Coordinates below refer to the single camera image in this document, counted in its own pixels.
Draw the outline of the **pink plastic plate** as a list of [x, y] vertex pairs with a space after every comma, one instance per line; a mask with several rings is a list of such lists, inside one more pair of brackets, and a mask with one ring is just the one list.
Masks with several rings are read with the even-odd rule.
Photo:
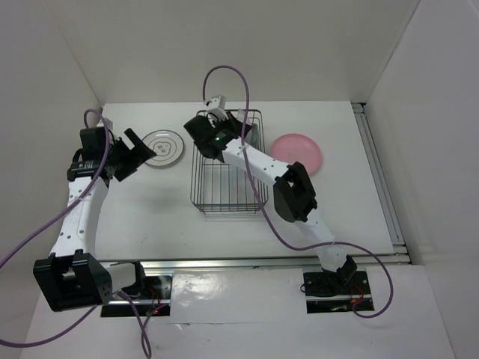
[[323, 162], [323, 154], [317, 143], [308, 136], [296, 133], [276, 138], [270, 147], [269, 155], [290, 165], [300, 162], [309, 175], [318, 172]]

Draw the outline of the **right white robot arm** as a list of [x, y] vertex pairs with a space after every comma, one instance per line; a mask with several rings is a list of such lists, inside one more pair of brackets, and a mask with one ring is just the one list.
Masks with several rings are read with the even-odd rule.
[[260, 210], [278, 241], [292, 251], [315, 251], [323, 270], [328, 272], [326, 283], [331, 291], [342, 293], [351, 287], [357, 265], [326, 226], [314, 186], [302, 163], [281, 162], [250, 145], [246, 138], [254, 127], [246, 120], [239, 121], [229, 111], [224, 119], [214, 121], [197, 114], [183, 127], [203, 157], [245, 171], [254, 194], [257, 194], [256, 180], [271, 187], [276, 214], [294, 224], [308, 245], [297, 247], [287, 243], [262, 206]]

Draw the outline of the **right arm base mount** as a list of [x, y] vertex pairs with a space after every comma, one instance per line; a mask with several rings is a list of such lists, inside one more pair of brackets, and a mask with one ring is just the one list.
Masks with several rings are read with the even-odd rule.
[[324, 271], [303, 273], [299, 290], [305, 295], [307, 314], [374, 311], [366, 271], [357, 271], [348, 284], [342, 286]]

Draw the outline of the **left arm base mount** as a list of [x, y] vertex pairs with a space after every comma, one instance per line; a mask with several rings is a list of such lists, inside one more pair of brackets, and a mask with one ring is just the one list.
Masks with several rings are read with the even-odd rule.
[[[144, 288], [134, 291], [124, 290], [132, 299], [141, 318], [166, 317], [171, 314], [171, 290], [173, 277], [171, 274], [153, 275], [144, 278]], [[110, 301], [101, 309], [103, 318], [126, 318], [134, 317], [134, 311], [130, 304], [117, 298]]]

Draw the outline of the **white plate green rim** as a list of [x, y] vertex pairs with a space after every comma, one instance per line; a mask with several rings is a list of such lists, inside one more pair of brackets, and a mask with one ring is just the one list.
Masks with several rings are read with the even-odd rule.
[[156, 130], [144, 136], [142, 141], [156, 154], [145, 162], [149, 167], [169, 168], [183, 157], [184, 141], [180, 135], [171, 130]]

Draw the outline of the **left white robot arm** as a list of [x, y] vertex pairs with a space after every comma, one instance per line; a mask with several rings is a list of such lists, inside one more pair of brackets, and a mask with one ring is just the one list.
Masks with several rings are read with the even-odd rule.
[[97, 226], [111, 180], [134, 174], [155, 153], [135, 134], [131, 141], [102, 127], [83, 129], [82, 146], [67, 170], [69, 211], [63, 217], [58, 238], [46, 259], [36, 260], [33, 275], [49, 307], [55, 312], [103, 306], [123, 291], [140, 298], [147, 278], [138, 260], [103, 265], [95, 257]]

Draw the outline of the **blue floral patterned plate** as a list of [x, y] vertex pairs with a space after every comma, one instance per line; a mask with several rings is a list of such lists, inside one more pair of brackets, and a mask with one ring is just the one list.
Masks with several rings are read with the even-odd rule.
[[248, 133], [248, 142], [253, 147], [257, 147], [258, 138], [259, 138], [259, 128], [258, 128], [258, 125], [256, 123], [253, 123], [251, 125], [251, 129]]

